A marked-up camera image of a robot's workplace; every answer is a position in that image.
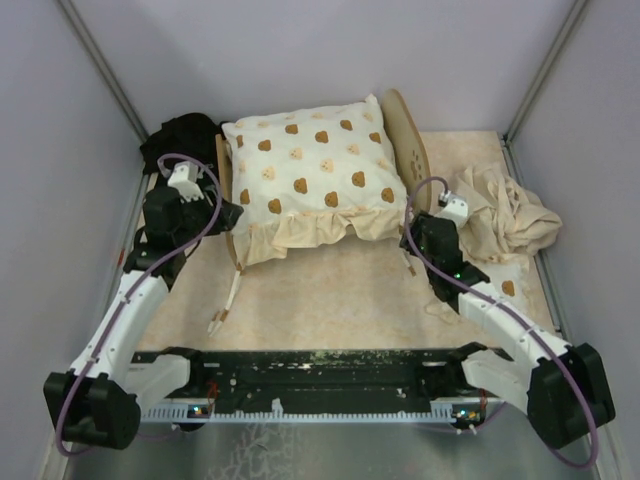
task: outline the crumpled fabric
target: crumpled fabric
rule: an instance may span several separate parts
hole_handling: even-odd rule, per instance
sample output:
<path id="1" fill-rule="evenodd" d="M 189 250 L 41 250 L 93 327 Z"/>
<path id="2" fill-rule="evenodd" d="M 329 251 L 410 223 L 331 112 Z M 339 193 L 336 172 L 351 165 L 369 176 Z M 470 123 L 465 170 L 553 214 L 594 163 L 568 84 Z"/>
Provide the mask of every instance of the crumpled fabric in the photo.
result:
<path id="1" fill-rule="evenodd" d="M 451 189 L 469 204 L 469 220 L 459 233 L 472 258 L 503 262 L 513 254 L 535 255 L 555 242 L 562 226 L 557 214 L 498 165 L 467 168 Z"/>
<path id="2" fill-rule="evenodd" d="M 247 232 L 233 231 L 233 245 L 238 262 L 245 267 L 285 258 L 290 248 L 333 244 L 350 232 L 368 241 L 400 238 L 404 211 L 403 205 L 388 210 L 353 208 L 286 215 L 275 222 L 251 225 Z"/>

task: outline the white pillow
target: white pillow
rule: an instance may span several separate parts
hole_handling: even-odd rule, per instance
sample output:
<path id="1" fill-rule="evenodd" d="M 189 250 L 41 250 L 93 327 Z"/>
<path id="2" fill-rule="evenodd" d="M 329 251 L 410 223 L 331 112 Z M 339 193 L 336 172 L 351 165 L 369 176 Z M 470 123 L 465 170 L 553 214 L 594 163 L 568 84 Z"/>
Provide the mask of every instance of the white pillow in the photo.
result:
<path id="1" fill-rule="evenodd" d="M 232 231 L 238 261 L 284 258 L 288 248 L 397 237 L 406 189 L 377 99 L 247 117 L 222 127 L 231 147 Z"/>

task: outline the purple cable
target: purple cable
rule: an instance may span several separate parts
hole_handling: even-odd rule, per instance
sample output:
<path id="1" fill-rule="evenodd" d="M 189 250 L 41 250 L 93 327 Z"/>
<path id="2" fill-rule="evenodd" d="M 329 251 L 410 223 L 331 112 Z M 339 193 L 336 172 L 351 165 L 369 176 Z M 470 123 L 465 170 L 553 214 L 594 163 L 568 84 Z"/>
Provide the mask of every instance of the purple cable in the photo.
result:
<path id="1" fill-rule="evenodd" d="M 405 214 L 404 214 L 404 233 L 405 233 L 405 236 L 407 237 L 409 245 L 411 246 L 411 250 L 413 250 L 413 253 L 422 261 L 422 263 L 424 263 L 424 265 L 429 270 L 434 272 L 436 275 L 444 278 L 445 280 L 447 280 L 449 283 L 455 285 L 456 287 L 461 288 L 462 290 L 475 295 L 479 299 L 481 299 L 481 300 L 483 300 L 483 301 L 485 301 L 485 302 L 487 302 L 487 303 L 489 303 L 491 305 L 495 305 L 497 308 L 499 308 L 503 312 L 505 312 L 508 315 L 510 315 L 516 322 L 518 322 L 518 324 L 525 331 L 529 332 L 529 335 L 531 335 L 531 338 L 533 338 L 533 340 L 535 340 L 535 342 L 538 345 L 540 345 L 540 347 L 545 351 L 545 353 L 551 358 L 551 361 L 556 364 L 558 369 L 560 369 L 560 372 L 562 373 L 562 376 L 565 378 L 565 380 L 567 381 L 567 383 L 571 387 L 571 390 L 573 390 L 573 393 L 575 394 L 575 396 L 576 396 L 576 398 L 578 400 L 578 403 L 580 404 L 580 407 L 582 408 L 582 411 L 584 412 L 584 415 L 585 415 L 585 417 L 587 419 L 587 426 L 589 427 L 589 435 L 591 436 L 591 451 L 590 451 L 590 454 L 589 454 L 589 459 L 587 460 L 586 463 L 575 463 L 575 462 L 569 460 L 568 458 L 563 457 L 557 450 L 554 450 L 554 449 L 552 449 L 550 447 L 547 447 L 547 448 L 549 448 L 551 453 L 553 453 L 556 456 L 556 458 L 558 460 L 560 460 L 562 463 L 564 463 L 565 465 L 568 465 L 568 466 L 573 467 L 573 468 L 578 469 L 578 470 L 587 470 L 587 469 L 592 468 L 596 463 L 596 459 L 598 458 L 598 450 L 599 450 L 598 432 L 597 432 L 596 422 L 595 422 L 595 420 L 593 418 L 593 414 L 591 413 L 591 409 L 589 408 L 587 400 L 584 398 L 584 395 L 580 391 L 580 387 L 578 386 L 578 384 L 576 383 L 575 379 L 571 375 L 571 372 L 569 372 L 567 367 L 565 367 L 565 365 L 562 363 L 562 361 L 553 352 L 551 347 L 549 347 L 549 345 L 547 345 L 547 343 L 542 339 L 542 337 L 540 337 L 540 335 L 538 335 L 534 330 L 529 331 L 529 327 L 527 325 L 527 322 L 518 314 L 518 312 L 512 310 L 511 308 L 509 308 L 508 306 L 506 306 L 506 305 L 504 305 L 502 303 L 498 303 L 497 299 L 494 299 L 494 298 L 490 297 L 489 295 L 485 295 L 484 293 L 479 292 L 478 290 L 476 290 L 474 288 L 468 287 L 464 283 L 460 282 L 459 280 L 455 279 L 454 277 L 451 277 L 451 276 L 447 275 L 446 273 L 444 273 L 442 270 L 438 269 L 435 265 L 431 264 L 424 257 L 424 255 L 422 255 L 422 253 L 420 252 L 420 249 L 418 248 L 418 246 L 416 245 L 415 241 L 413 240 L 413 237 L 411 235 L 411 227 L 410 227 L 410 224 L 409 224 L 409 217 L 410 217 L 410 213 L 411 213 L 411 205 L 413 204 L 413 202 L 414 202 L 418 192 L 420 191 L 420 189 L 422 187 L 424 187 L 427 183 L 430 183 L 430 182 L 433 182 L 433 181 L 441 182 L 444 185 L 445 191 L 447 191 L 447 192 L 449 191 L 449 185 L 448 185 L 447 181 L 444 178 L 442 178 L 442 177 L 428 177 L 428 178 L 425 178 L 422 182 L 420 182 L 418 184 L 416 189 L 409 196 L 409 200 L 407 201 L 407 208 L 406 208 Z"/>
<path id="2" fill-rule="evenodd" d="M 197 242 L 202 240 L 202 238 L 204 238 L 204 236 L 209 232 L 209 230 L 213 228 L 213 225 L 216 223 L 216 220 L 218 219 L 218 215 L 220 215 L 220 209 L 222 208 L 222 189 L 220 188 L 220 183 L 218 182 L 218 179 L 213 174 L 213 172 L 201 161 L 196 160 L 195 158 L 189 157 L 188 155 L 182 155 L 180 153 L 167 153 L 166 155 L 163 155 L 158 159 L 158 167 L 160 168 L 160 172 L 162 173 L 162 175 L 164 175 L 165 177 L 168 176 L 168 174 L 171 174 L 171 171 L 165 168 L 164 166 L 164 162 L 168 159 L 178 159 L 178 160 L 191 162 L 195 164 L 197 167 L 201 168 L 202 171 L 211 178 L 211 181 L 213 182 L 217 192 L 215 210 L 213 211 L 211 220 L 209 220 L 209 223 L 207 223 L 206 227 L 204 227 L 202 232 L 200 232 L 192 240 L 189 240 L 187 243 L 185 243 L 181 247 L 176 248 L 175 250 L 167 253 L 165 256 L 157 260 L 153 265 L 147 268 L 147 270 L 145 270 L 144 273 L 140 275 L 140 278 L 136 280 L 136 282 L 131 286 L 131 288 L 127 290 L 127 292 L 124 294 L 124 298 L 120 301 L 116 309 L 113 311 L 113 315 L 111 315 L 111 318 L 107 322 L 107 326 L 102 332 L 102 335 L 96 342 L 96 346 L 91 352 L 91 357 L 90 357 L 91 359 L 97 358 L 98 354 L 102 350 L 102 347 L 107 341 L 109 334 L 113 330 L 113 327 L 116 324 L 116 320 L 118 320 L 118 317 L 122 313 L 122 310 L 124 309 L 125 305 L 127 305 L 131 296 L 136 292 L 136 290 L 138 290 L 138 288 L 140 288 L 140 285 L 142 285 L 142 282 L 144 282 L 151 275 L 151 273 L 154 270 L 156 270 L 160 265 L 162 265 L 164 262 L 184 252 L 187 248 L 191 247 L 192 245 L 195 245 Z M 65 457 L 81 455 L 91 449 L 91 447 L 88 447 L 88 448 L 85 448 L 84 450 L 80 450 L 76 452 L 67 450 L 64 447 L 64 444 L 62 443 L 62 430 L 64 428 L 64 422 L 67 419 L 67 415 L 69 413 L 69 407 L 71 406 L 71 402 L 75 397 L 76 393 L 78 392 L 78 389 L 80 388 L 80 384 L 82 383 L 82 380 L 84 380 L 84 378 L 87 376 L 87 373 L 89 373 L 89 370 L 91 369 L 92 365 L 93 365 L 93 361 L 88 360 L 86 365 L 80 371 L 80 374 L 76 377 L 75 381 L 71 385 L 71 388 L 69 389 L 69 393 L 67 394 L 64 400 L 64 403 L 62 404 L 62 408 L 60 409 L 60 415 L 58 416 L 58 422 L 56 423 L 56 447 L 58 448 L 58 451 L 60 452 L 60 454 Z"/>

